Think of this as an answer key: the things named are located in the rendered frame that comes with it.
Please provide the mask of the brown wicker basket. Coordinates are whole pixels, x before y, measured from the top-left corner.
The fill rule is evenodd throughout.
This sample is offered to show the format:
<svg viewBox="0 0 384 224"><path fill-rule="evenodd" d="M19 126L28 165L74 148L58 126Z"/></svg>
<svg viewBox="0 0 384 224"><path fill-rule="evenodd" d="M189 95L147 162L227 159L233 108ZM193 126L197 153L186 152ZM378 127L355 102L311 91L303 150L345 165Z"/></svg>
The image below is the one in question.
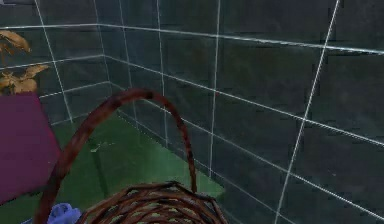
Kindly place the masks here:
<svg viewBox="0 0 384 224"><path fill-rule="evenodd" d="M185 188L177 181L127 187L85 210L75 224L228 224L216 200L197 192L190 137L175 106L163 95L143 88L112 95L82 122L51 172L32 218L33 224L48 224L62 181L95 128L122 105L140 99L159 102L173 116L185 147L190 187Z"/></svg>

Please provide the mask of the blue round object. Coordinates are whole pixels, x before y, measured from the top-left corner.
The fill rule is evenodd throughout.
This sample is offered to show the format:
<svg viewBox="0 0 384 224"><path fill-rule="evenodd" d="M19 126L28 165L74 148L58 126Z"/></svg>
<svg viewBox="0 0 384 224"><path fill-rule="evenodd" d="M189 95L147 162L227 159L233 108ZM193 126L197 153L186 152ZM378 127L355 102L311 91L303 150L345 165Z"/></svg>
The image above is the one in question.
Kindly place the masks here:
<svg viewBox="0 0 384 224"><path fill-rule="evenodd" d="M81 215L79 208L73 208L69 203L59 203L52 207L47 224L75 224Z"/></svg>

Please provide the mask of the purple plant pot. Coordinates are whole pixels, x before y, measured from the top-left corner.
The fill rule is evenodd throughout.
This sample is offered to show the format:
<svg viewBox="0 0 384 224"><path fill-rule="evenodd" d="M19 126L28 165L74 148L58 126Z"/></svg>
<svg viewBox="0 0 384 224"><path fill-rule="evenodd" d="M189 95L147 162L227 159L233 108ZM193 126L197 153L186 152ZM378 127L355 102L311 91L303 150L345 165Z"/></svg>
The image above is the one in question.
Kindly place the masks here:
<svg viewBox="0 0 384 224"><path fill-rule="evenodd" d="M43 187L60 155L39 97L0 97L0 205Z"/></svg>

